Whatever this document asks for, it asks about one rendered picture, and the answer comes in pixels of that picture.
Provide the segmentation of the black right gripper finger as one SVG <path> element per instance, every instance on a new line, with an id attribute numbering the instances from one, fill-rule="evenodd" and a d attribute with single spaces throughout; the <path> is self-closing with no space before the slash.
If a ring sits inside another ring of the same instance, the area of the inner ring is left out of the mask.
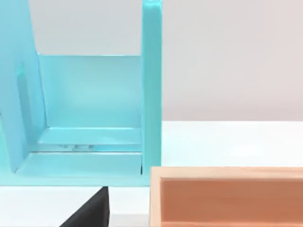
<path id="1" fill-rule="evenodd" d="M 109 227 L 108 187 L 102 187 L 59 227 Z"/>

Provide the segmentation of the light blue rack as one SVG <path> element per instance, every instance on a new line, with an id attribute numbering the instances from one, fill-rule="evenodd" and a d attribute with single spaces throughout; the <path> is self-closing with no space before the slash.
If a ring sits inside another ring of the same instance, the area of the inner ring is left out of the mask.
<path id="1" fill-rule="evenodd" d="M 138 55 L 38 53 L 28 0 L 0 0 L 0 186 L 149 186 L 161 92 L 162 0 Z"/>

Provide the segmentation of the shallow salmon-coloured box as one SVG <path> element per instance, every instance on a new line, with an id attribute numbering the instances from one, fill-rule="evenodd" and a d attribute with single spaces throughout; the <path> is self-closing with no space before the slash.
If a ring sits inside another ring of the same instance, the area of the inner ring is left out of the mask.
<path id="1" fill-rule="evenodd" d="M 153 167 L 149 227 L 303 227 L 303 167 Z"/>

